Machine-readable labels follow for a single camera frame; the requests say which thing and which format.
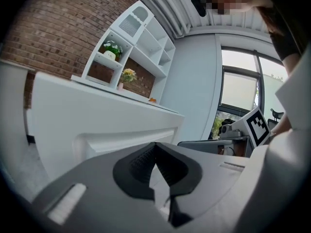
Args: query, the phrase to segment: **green plant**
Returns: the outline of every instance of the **green plant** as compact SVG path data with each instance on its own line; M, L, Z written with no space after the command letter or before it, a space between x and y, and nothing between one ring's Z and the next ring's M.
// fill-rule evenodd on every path
M219 117L215 118L215 121L214 121L214 124L212 127L213 139L215 139L215 137L218 136L218 131L219 131L219 128L221 127L223 121L224 120L221 120Z
M104 43L104 47L107 51L113 52L117 57L120 57L123 50L121 46L118 46L114 41L107 41Z
M273 74L271 74L271 77L284 83L283 77L275 77Z
M125 69L122 72L120 80L123 83L130 83L133 80L136 80L136 73L132 69Z

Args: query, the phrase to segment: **white shelf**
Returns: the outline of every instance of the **white shelf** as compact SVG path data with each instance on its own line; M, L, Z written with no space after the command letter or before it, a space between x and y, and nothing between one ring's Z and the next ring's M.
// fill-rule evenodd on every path
M168 111L171 111L171 112L174 112L174 113L178 113L177 111L171 110L171 109L166 108L164 106L161 106L161 105L159 105L157 103L149 102L148 98L145 98L145 97L143 97L141 95L138 95L136 93L133 93L133 92L130 92L130 91L127 91L127 90L119 91L117 89L113 89L113 88L110 88L108 86L101 85L99 83L95 83L95 82L92 82L90 80L86 80L86 79L80 78L80 77L75 76L75 75L71 76L71 80L75 81L75 82L78 82L78 83L81 83L81 84L85 84L87 86L91 86L91 87L100 89L102 91L107 91L107 92L110 92L110 93L113 93L113 94L116 94L116 95L119 95L119 96L122 96L122 97L126 97L126 98L129 98L129 99L132 99L132 100L136 100L136 101L143 102L143 103L146 103L146 104L149 104L149 105L153 105L153 106L158 107L158 108L162 108L164 110L168 110Z
M159 65L163 66L164 64L166 64L167 62L171 61L171 58L169 57L169 55L166 53L166 51L163 51Z
M154 36L156 40L160 40L167 36L165 30L154 17L151 19L146 29Z
M171 60L173 60L175 50L176 49L172 49L172 50L166 51L166 53L168 54L168 56L170 57Z
M150 72L155 77L166 77L164 71L162 71L158 65L156 65L144 52L142 52L138 47L134 47L130 58L135 62L144 67L148 72Z
M102 80L99 80L99 79L96 79L96 78L93 78L91 76L87 76L86 77L87 80L90 80L92 82L95 82L95 83L99 83L99 84L102 84L102 85L106 85L106 86L109 86L109 83L105 82L105 81L102 81Z
M161 39L159 39L158 40L158 42L159 42L159 44L161 45L161 47L162 48L164 48L165 47L165 44L166 44L166 42L167 42L167 40L168 40L168 36L166 36L166 37L164 37L164 38L161 38Z
M165 75L168 75L171 64L171 61L161 63L161 65L159 65L159 68L165 73Z
M166 44L165 44L164 50L166 52L169 52L170 50L173 50L173 49L175 49L175 46L174 46L173 42L171 41L171 39L168 39Z
M121 63L107 58L101 52L96 53L94 61L113 70L119 70L123 68L123 65L121 65Z
M123 49L118 61L104 56L103 43L110 40ZM122 13L101 37L80 78L84 82L78 81L74 76L72 79L103 90L117 90L122 71L130 57L155 76L151 97L160 102L174 52L175 46L165 30L151 11L141 1L138 1ZM113 70L110 83L88 76L94 61Z
M162 47L148 30L144 30L142 33L141 38L137 42L137 48L150 58L152 62L159 62Z
M131 52L131 49L133 45L131 45L128 41L123 39L121 36L119 36L117 33L113 31L109 31L106 38L104 39L104 43L107 41L114 41L118 46L122 47L123 53L121 54L121 57L119 59L119 63L121 67L123 67L127 61L127 58Z

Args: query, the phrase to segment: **orange object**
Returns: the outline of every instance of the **orange object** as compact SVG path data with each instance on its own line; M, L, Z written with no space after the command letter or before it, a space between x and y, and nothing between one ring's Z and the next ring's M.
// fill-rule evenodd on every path
M156 99L154 99L154 98L150 98L150 99L149 99L149 102L156 103Z

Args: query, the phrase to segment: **white desk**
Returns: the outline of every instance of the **white desk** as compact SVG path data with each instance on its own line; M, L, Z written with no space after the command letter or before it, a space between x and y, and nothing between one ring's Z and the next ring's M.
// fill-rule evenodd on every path
M37 73L32 97L37 149L51 180L89 156L147 142L177 144L184 117L168 109Z

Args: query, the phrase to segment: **desk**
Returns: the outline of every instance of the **desk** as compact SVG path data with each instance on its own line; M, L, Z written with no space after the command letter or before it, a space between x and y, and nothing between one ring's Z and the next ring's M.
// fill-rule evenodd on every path
M220 138L218 140L180 142L178 146L201 152L223 154L223 149L233 148L236 156L249 158L254 150L249 136Z
M184 116L45 73L32 113L43 166L54 180L87 158L153 141L177 144Z

